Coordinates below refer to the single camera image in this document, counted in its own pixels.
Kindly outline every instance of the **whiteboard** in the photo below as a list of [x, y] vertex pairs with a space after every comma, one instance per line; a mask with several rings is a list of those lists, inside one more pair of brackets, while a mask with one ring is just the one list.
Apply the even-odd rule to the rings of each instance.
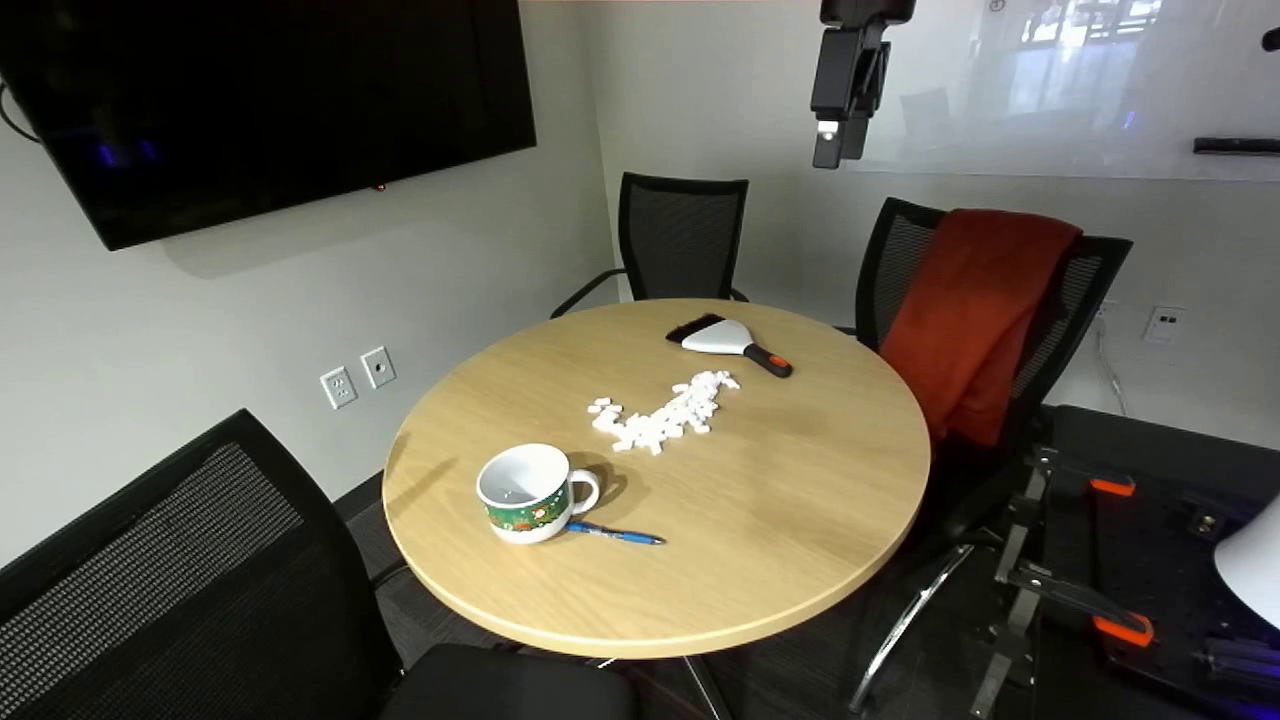
[[1280, 0], [916, 0], [864, 172], [1280, 178]]

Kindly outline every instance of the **round wooden table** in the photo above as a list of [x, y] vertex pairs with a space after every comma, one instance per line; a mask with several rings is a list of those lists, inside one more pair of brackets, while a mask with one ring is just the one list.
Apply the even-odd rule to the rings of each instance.
[[[700, 313], [744, 319], [797, 374], [663, 339]], [[597, 394], [656, 413], [698, 370], [742, 382], [721, 391], [710, 435], [654, 454], [613, 452], [592, 426]], [[527, 439], [605, 472], [607, 500], [590, 519], [670, 543], [502, 543], [478, 472]], [[383, 513], [410, 567], [471, 624], [570, 654], [670, 659], [752, 645], [842, 602], [895, 553], [926, 480], [926, 414], [852, 335], [766, 304], [642, 300], [516, 333], [428, 389], [388, 452]]]

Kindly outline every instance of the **mesh chair back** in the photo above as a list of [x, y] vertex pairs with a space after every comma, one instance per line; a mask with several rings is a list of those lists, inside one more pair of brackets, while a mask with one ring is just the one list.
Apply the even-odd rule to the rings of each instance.
[[623, 172], [620, 251], [633, 296], [732, 296], [749, 178]]
[[0, 571], [0, 717], [371, 717], [355, 543], [236, 413]]
[[[856, 280], [856, 335], [881, 346], [891, 316], [949, 213], [887, 194]], [[1042, 316], [1031, 319], [1029, 346], [1013, 389], [1007, 419], [1035, 413], [1048, 389], [1075, 357], [1098, 309], [1105, 304], [1134, 240], [1084, 237], [1060, 264]]]

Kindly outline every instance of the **black office chair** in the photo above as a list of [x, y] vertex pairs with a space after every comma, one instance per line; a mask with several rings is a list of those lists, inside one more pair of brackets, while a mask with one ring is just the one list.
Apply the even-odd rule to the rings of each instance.
[[749, 178], [678, 178], [623, 172], [620, 185], [620, 255], [575, 286], [553, 316], [592, 296], [605, 280], [627, 275], [633, 296], [736, 296], [732, 267], [749, 202]]
[[0, 717], [633, 717], [627, 679], [446, 645], [401, 673], [362, 553], [250, 413], [0, 571]]
[[[873, 245], [864, 251], [864, 267], [856, 280], [856, 335], [868, 346], [881, 346], [891, 316], [931, 245], [949, 213], [910, 202], [887, 194]], [[902, 555], [886, 567], [881, 582], [910, 582], [912, 599], [891, 621], [886, 645], [873, 653], [848, 709], [861, 709], [876, 673], [912, 629], [912, 621], [929, 606], [929, 599], [970, 564], [979, 538], [1002, 543], [1002, 524], [1007, 519], [1002, 506], [1024, 485], [1024, 454], [1035, 439], [1035, 414], [1048, 389], [1060, 378], [1070, 358], [1075, 357], [1090, 325], [1098, 319], [1134, 240], [1112, 237], [1079, 237], [1065, 255], [1058, 280], [1044, 291], [1044, 304], [1031, 319], [1024, 358], [1007, 394], [1007, 419], [995, 446], [973, 446], [963, 439], [937, 444], [931, 480], [926, 493], [926, 506], [905, 538]]]

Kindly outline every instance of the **wall-mounted tv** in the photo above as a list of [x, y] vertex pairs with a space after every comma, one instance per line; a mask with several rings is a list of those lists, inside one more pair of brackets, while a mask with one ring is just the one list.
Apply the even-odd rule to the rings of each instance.
[[0, 76], [107, 246], [535, 139], [516, 0], [0, 0]]

